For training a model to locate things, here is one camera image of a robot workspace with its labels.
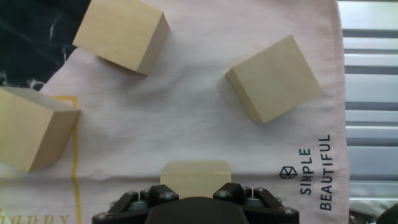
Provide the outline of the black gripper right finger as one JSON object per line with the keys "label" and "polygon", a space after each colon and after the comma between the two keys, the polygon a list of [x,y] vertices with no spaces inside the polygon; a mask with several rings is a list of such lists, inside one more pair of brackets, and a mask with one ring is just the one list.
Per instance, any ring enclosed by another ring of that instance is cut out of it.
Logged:
{"label": "black gripper right finger", "polygon": [[249,223],[299,224],[299,211],[283,206],[281,199],[264,187],[252,189],[238,183],[226,183],[213,194],[213,199],[237,205]]}

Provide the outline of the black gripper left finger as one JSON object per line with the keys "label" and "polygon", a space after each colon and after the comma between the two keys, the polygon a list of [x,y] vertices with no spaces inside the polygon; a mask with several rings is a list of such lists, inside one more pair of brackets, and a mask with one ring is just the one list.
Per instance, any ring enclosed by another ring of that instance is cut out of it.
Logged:
{"label": "black gripper left finger", "polygon": [[94,215],[92,224],[145,224],[156,206],[178,199],[179,195],[166,185],[153,185],[140,192],[128,191],[112,202],[107,212]]}

